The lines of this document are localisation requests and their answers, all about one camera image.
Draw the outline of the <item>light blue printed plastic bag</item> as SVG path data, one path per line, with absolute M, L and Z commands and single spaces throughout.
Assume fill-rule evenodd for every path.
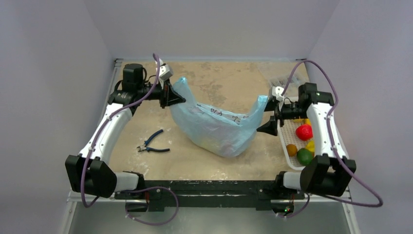
M 185 77 L 172 87 L 186 99 L 170 107 L 172 119 L 194 144 L 221 157 L 236 157 L 250 146 L 261 125 L 267 96 L 258 96 L 249 113 L 238 114 L 199 103 Z

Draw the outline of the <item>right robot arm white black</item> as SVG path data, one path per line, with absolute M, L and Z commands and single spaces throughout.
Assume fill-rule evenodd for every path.
M 314 83 L 298 88 L 298 100 L 286 104 L 284 88 L 269 90 L 266 111 L 274 114 L 257 128 L 258 132 L 277 136 L 286 119 L 307 118 L 312 124 L 315 156 L 301 172 L 280 172 L 275 179 L 274 194 L 286 198 L 293 190 L 317 195 L 341 196 L 356 171 L 356 163 L 346 155 L 335 126 L 331 93 L 317 90 Z

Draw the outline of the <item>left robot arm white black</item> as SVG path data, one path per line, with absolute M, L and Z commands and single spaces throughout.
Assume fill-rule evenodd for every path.
M 65 161 L 71 188 L 74 192 L 108 198 L 115 192 L 126 191 L 132 199 L 145 194 L 143 176 L 135 172 L 115 173 L 108 164 L 115 144 L 137 107 L 145 100 L 158 100 L 162 108 L 184 103 L 170 82 L 172 68 L 160 62 L 155 81 L 146 79 L 147 71 L 138 63 L 126 64 L 122 79 L 109 95 L 105 114 L 91 139 L 77 155 Z

